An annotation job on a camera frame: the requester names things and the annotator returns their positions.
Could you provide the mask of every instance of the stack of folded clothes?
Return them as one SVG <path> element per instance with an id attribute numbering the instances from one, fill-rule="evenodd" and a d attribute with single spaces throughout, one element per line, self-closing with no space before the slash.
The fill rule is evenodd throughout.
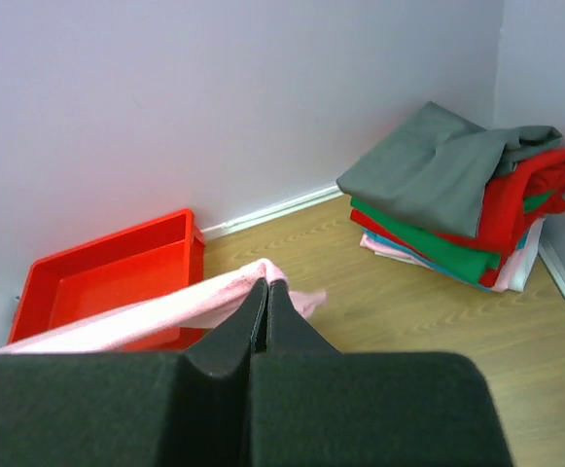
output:
<path id="1" fill-rule="evenodd" d="M 336 182 L 375 254 L 522 291 L 545 217 L 565 211 L 561 139 L 552 126 L 485 129 L 429 102 Z"/>

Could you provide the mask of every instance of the black foam pad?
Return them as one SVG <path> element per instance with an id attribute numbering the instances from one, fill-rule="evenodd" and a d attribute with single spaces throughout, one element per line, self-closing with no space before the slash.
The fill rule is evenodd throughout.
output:
<path id="1" fill-rule="evenodd" d="M 267 292 L 185 353 L 0 355 L 0 466 L 236 465 Z"/>
<path id="2" fill-rule="evenodd" d="M 154 466 L 180 354 L 0 355 L 0 466 Z"/>
<path id="3" fill-rule="evenodd" d="M 256 355 L 254 467 L 512 466 L 487 385 L 449 353 Z"/>
<path id="4" fill-rule="evenodd" d="M 273 282 L 269 290 L 266 324 L 269 355 L 338 355 L 339 352 L 293 308 L 288 286 Z"/>
<path id="5" fill-rule="evenodd" d="M 196 414 L 186 420 L 173 443 L 178 455 L 167 465 L 238 465 L 248 454 L 246 438 L 250 356 L 265 345 L 258 335 L 265 327 L 268 286 L 256 282 L 241 307 L 220 326 L 186 350 L 195 369 L 189 385 L 180 386 L 177 420 L 189 408 Z"/>

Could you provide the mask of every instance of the pink cloth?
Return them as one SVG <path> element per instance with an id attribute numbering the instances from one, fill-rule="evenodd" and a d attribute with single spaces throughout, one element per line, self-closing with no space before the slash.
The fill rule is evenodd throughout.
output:
<path id="1" fill-rule="evenodd" d="M 536 220 L 531 226 L 526 237 L 524 247 L 513 252 L 507 259 L 507 262 L 501 269 L 496 283 L 491 288 L 494 292 L 504 292 L 508 289 L 516 292 L 523 292 L 526 280 L 533 268 L 535 258 L 539 250 L 539 239 L 544 225 L 544 218 Z M 371 240 L 366 234 L 362 235 L 360 245 L 368 248 L 379 256 L 385 256 L 393 260 L 422 266 L 431 269 L 427 264 L 419 261 L 417 258 L 408 255 L 405 251 L 383 245 Z"/>
<path id="2" fill-rule="evenodd" d="M 0 347 L 0 353 L 78 353 L 120 348 L 172 327 L 214 328 L 241 305 L 254 283 L 288 278 L 272 261 L 260 259 L 240 269 L 178 292 L 127 305 L 47 333 Z M 309 317 L 326 301 L 324 291 L 290 292 L 298 313 Z"/>

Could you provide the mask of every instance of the plastic tray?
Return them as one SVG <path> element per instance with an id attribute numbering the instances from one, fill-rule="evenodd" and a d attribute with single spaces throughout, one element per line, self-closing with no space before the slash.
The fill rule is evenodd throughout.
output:
<path id="1" fill-rule="evenodd" d="M 37 261 L 27 275 L 8 342 L 153 299 L 202 280 L 204 242 L 189 209 Z M 201 330 L 173 328 L 126 351 L 186 348 Z"/>

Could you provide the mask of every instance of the laminate floor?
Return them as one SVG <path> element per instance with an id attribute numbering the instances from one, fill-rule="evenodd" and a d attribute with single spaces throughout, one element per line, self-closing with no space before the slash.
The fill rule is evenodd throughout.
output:
<path id="1" fill-rule="evenodd" d="M 325 288 L 310 318 L 348 352 L 450 350 L 485 373 L 519 466 L 565 466 L 565 301 L 541 260 L 526 291 L 490 294 L 378 258 L 341 197 L 211 241 L 213 276 L 270 258 L 296 290 Z"/>

